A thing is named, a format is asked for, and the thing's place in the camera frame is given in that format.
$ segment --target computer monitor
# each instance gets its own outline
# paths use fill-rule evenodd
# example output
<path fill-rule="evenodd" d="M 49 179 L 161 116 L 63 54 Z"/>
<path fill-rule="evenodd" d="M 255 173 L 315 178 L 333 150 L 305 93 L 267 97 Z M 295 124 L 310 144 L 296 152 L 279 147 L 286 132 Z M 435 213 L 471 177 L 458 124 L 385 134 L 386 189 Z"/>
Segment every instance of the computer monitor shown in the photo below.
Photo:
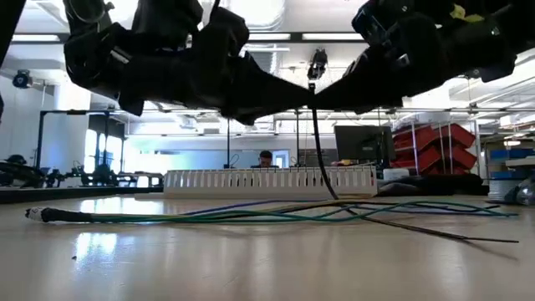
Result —
<path fill-rule="evenodd" d="M 395 159 L 392 130 L 388 126 L 335 126 L 339 160 L 391 161 Z"/>

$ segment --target wall-mounted camera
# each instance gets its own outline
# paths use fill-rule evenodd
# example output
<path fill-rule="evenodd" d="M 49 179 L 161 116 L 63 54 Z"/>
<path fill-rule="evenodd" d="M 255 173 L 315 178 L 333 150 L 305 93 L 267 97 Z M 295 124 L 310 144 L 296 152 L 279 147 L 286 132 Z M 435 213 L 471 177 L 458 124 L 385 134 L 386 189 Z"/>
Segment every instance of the wall-mounted camera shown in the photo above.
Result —
<path fill-rule="evenodd" d="M 13 86 L 19 89 L 28 89 L 33 85 L 33 79 L 29 70 L 19 70 L 13 78 Z"/>

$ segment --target white cable tray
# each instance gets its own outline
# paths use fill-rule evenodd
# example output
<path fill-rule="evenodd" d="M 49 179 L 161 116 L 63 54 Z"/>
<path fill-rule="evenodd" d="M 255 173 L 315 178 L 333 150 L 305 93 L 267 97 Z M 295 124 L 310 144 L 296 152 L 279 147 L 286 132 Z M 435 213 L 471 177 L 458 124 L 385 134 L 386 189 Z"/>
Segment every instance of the white cable tray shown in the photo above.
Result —
<path fill-rule="evenodd" d="M 331 185 L 340 195 L 377 194 L 374 166 L 326 167 Z M 166 198 L 329 198 L 318 167 L 168 171 Z"/>

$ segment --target green wire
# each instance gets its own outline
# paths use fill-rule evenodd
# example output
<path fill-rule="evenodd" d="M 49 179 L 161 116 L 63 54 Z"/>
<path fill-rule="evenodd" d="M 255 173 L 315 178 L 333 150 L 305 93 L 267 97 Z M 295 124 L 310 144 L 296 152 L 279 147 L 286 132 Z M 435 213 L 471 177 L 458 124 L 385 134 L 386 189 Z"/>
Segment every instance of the green wire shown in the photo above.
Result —
<path fill-rule="evenodd" d="M 333 214 L 344 212 L 348 209 L 358 209 L 359 204 L 346 206 L 337 210 L 334 210 L 332 212 L 327 212 L 319 216 L 315 217 L 304 217 L 294 214 L 286 214 L 286 213 L 277 213 L 277 212 L 255 212 L 255 211 L 248 211 L 248 210 L 234 210 L 234 211 L 226 211 L 226 212 L 215 212 L 215 213 L 206 213 L 206 214 L 200 214 L 197 216 L 192 217 L 142 217 L 142 216 L 132 216 L 132 217 L 99 217 L 98 214 L 94 214 L 93 218 L 95 222 L 182 222 L 182 223 L 271 223 L 271 222 L 349 222 L 349 221 L 355 221 L 359 220 L 365 217 L 369 217 L 371 215 L 381 213 L 381 212 L 389 212 L 393 209 L 396 209 L 398 207 L 407 207 L 411 205 L 419 205 L 419 204 L 436 204 L 436 205 L 447 205 L 447 206 L 456 206 L 456 207 L 465 207 L 465 208 L 471 208 L 478 210 L 479 212 L 486 212 L 488 216 L 492 217 L 515 217 L 517 216 L 516 213 L 501 213 L 501 212 L 494 212 L 492 210 L 482 208 L 482 207 L 476 207 L 473 205 L 467 205 L 467 204 L 460 204 L 460 203 L 453 203 L 453 202 L 429 202 L 429 201 L 419 201 L 419 202 L 406 202 L 401 204 L 396 204 L 393 206 L 388 206 L 384 208 L 379 208 L 364 214 L 355 215 L 352 217 L 344 217 L 344 218 L 326 218 L 329 216 L 332 216 Z M 232 216 L 229 215 L 248 215 L 250 217 L 280 217 L 279 219 L 237 219 L 232 218 Z"/>

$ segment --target table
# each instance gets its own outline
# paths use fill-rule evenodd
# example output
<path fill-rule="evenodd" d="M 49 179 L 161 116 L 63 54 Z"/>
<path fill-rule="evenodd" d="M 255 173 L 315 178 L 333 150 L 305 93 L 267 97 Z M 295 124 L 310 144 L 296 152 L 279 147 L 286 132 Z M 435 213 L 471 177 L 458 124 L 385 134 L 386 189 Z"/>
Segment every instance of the table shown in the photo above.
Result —
<path fill-rule="evenodd" d="M 370 222 L 42 224 L 23 216 L 24 209 L 35 206 L 176 214 L 222 202 L 137 201 L 125 196 L 1 205 L 2 300 L 535 299 L 535 211 L 530 208 L 507 209 L 520 212 L 519 218 L 380 217 L 521 241 L 476 246 Z"/>

